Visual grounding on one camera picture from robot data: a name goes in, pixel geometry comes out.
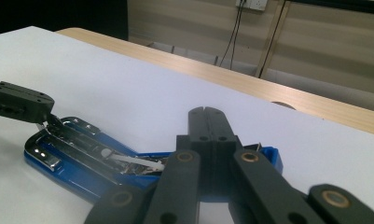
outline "white tabletop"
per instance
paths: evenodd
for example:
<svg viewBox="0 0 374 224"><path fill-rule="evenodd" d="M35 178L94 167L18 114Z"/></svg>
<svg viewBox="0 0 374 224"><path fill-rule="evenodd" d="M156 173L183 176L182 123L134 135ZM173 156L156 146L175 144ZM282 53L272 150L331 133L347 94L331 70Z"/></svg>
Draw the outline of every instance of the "white tabletop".
<svg viewBox="0 0 374 224"><path fill-rule="evenodd" d="M34 27L0 35L0 80L48 94L53 114L80 117L140 152L175 150L187 112L215 107L244 145L281 150L296 189L334 184L374 209L374 134ZM24 162L36 131L0 118L0 223L82 223L91 204ZM231 223L224 209L205 204L200 223Z"/></svg>

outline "cable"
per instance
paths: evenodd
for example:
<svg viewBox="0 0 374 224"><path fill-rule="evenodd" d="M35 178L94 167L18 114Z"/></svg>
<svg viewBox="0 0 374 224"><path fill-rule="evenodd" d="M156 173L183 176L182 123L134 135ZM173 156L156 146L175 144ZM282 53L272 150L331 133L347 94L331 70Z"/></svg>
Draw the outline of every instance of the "cable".
<svg viewBox="0 0 374 224"><path fill-rule="evenodd" d="M242 9L240 10L240 14L239 14L238 22L237 22L236 35L235 35L235 38L233 39L233 51L232 51L232 57L230 58L230 70L232 70L233 56L235 54L236 39L237 39L237 34L239 33L241 19L242 19Z"/></svg>
<svg viewBox="0 0 374 224"><path fill-rule="evenodd" d="M233 26L232 35L230 36L230 40L229 40L229 43L228 43L228 46L227 46L227 50L226 50L225 53L224 53L224 57L222 57L221 63L219 64L219 67L221 67L222 62L224 62L225 56L226 56L227 53L228 53L230 43L232 42L233 36L234 36L234 34L235 34L236 26L238 26L238 23L240 22L240 19L239 19L239 18L240 18L240 14L241 14L241 12L242 12L242 7L244 6L244 3L245 3L245 0L241 0L241 1L240 1L239 9L238 9L238 11L237 11L237 16L236 16L235 25Z"/></svg>

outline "white outlet box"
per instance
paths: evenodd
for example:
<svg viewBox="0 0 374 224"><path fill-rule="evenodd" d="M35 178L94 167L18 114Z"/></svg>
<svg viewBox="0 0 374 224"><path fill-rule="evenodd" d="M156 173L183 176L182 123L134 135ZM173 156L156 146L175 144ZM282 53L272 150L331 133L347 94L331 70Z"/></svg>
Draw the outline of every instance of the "white outlet box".
<svg viewBox="0 0 374 224"><path fill-rule="evenodd" d="M241 0L236 0L236 7L240 5ZM246 0L243 7L254 10L264 11L268 0Z"/></svg>

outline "black cable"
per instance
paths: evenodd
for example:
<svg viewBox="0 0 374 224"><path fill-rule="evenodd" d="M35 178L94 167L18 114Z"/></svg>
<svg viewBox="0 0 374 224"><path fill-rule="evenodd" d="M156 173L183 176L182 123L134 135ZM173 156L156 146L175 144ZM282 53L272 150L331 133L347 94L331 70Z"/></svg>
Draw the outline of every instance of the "black cable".
<svg viewBox="0 0 374 224"><path fill-rule="evenodd" d="M235 38L233 39L233 51L232 51L232 57L230 58L230 70L232 70L233 56L235 54L236 39L237 39L237 34L239 33L239 27L240 27L241 19L242 19L242 9L240 10L240 14L239 14L239 18L238 18L236 35L235 35Z"/></svg>
<svg viewBox="0 0 374 224"><path fill-rule="evenodd" d="M227 46L227 50L226 50L225 53L224 53L224 57L222 57L221 63L219 64L220 67L221 67L221 65L222 65L222 62L224 62L225 56L226 56L227 53L228 53L230 43L232 42L233 36L234 36L234 34L235 34L236 26L237 26L237 24L239 23L239 15L240 15L241 12L242 12L242 6L244 6L244 3L245 3L245 0L241 0L241 1L240 1L239 9L237 10L237 16L236 16L235 25L233 26L232 35L230 36L230 40L229 40L229 43L228 43L228 46Z"/></svg>

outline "beige wall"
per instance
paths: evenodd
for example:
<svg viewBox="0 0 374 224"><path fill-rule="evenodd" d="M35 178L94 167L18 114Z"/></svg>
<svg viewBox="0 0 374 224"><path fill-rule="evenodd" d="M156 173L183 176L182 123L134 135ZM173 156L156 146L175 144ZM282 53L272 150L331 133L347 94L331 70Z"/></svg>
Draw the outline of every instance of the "beige wall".
<svg viewBox="0 0 374 224"><path fill-rule="evenodd" d="M132 42L160 42L222 56L233 0L129 1ZM245 10L235 60L257 65L279 0ZM291 3L269 69L374 92L374 15Z"/></svg>

